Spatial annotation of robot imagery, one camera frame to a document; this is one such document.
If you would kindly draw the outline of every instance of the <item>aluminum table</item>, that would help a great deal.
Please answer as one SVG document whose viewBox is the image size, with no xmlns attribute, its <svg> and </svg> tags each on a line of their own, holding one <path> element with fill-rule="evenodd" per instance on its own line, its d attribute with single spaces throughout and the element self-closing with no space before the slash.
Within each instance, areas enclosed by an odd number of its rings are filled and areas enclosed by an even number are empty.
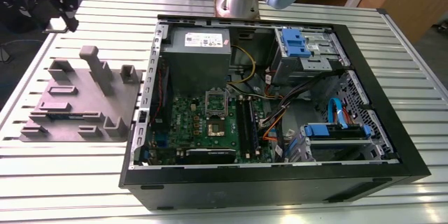
<svg viewBox="0 0 448 224">
<path fill-rule="evenodd" d="M 349 26 L 433 175 L 357 202 L 149 211 L 119 188 L 126 143 L 23 143 L 54 59 L 79 59 L 83 45 L 119 69 L 146 70 L 158 14 L 214 15 L 214 0 L 85 0 L 75 33 L 50 35 L 0 113 L 0 222 L 438 223 L 448 220 L 447 90 L 394 21 L 374 9 L 261 4 L 263 19 Z"/>
</svg>

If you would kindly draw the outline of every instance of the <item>floor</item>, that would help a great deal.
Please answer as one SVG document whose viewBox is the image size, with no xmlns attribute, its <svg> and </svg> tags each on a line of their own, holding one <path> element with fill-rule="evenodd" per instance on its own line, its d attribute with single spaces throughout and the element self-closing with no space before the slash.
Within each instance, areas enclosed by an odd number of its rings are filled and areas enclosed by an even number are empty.
<svg viewBox="0 0 448 224">
<path fill-rule="evenodd" d="M 442 34 L 431 28 L 414 47 L 448 89 L 448 33 Z"/>
<path fill-rule="evenodd" d="M 25 34 L 14 34 L 0 23 L 0 45 L 14 42 L 5 46 L 5 49 L 14 57 L 10 64 L 0 62 L 0 109 L 21 81 L 31 61 L 39 51 L 42 42 L 47 34 L 31 31 Z M 431 69 L 439 77 L 442 83 L 448 87 L 448 34 L 442 34 L 435 28 L 427 31 L 422 40 L 415 44 L 415 48 L 427 61 Z"/>
</svg>

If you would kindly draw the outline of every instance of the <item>green motherboard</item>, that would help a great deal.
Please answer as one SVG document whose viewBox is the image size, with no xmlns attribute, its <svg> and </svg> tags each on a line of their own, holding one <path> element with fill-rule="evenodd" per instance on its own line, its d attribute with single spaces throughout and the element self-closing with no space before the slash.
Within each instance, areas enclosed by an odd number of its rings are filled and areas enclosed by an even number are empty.
<svg viewBox="0 0 448 224">
<path fill-rule="evenodd" d="M 265 118 L 263 101 L 253 99 L 257 122 Z M 235 163 L 271 163 L 274 151 L 269 143 L 261 144 L 259 155 L 247 155 L 241 151 L 238 98 L 227 98 L 227 116 L 210 116 L 206 113 L 206 96 L 174 98 L 171 131 L 154 140 L 165 139 L 165 148 L 158 146 L 158 160 L 162 165 L 177 165 L 174 150 L 193 148 L 234 149 Z M 210 97 L 207 110 L 226 109 L 223 98 Z"/>
</svg>

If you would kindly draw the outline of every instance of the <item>motherboard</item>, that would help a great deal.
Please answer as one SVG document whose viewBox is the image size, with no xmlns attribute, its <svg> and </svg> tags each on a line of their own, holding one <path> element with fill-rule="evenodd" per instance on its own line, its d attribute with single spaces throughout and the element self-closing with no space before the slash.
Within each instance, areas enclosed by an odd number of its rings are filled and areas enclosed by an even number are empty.
<svg viewBox="0 0 448 224">
<path fill-rule="evenodd" d="M 261 99 L 231 98 L 214 91 L 201 97 L 177 96 L 171 129 L 153 133 L 150 156 L 161 165 L 182 164 L 187 156 L 198 156 L 201 162 L 193 162 L 202 164 L 213 155 L 219 163 L 270 163 L 273 148 L 258 137 L 263 118 Z"/>
</svg>

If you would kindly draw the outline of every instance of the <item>ram slot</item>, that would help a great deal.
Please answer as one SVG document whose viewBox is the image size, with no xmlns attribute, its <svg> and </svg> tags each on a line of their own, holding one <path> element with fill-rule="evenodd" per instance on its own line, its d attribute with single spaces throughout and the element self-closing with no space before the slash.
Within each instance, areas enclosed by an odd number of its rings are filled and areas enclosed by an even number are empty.
<svg viewBox="0 0 448 224">
<path fill-rule="evenodd" d="M 253 102 L 239 100 L 237 103 L 238 137 L 241 139 L 241 152 L 245 158 L 257 155 L 259 148 L 258 130 Z"/>
<path fill-rule="evenodd" d="M 258 136 L 258 123 L 255 121 L 255 111 L 253 106 L 253 100 L 247 101 L 250 107 L 250 117 L 251 117 L 251 151 L 255 155 L 261 155 L 261 144 L 259 144 L 259 136 Z"/>
</svg>

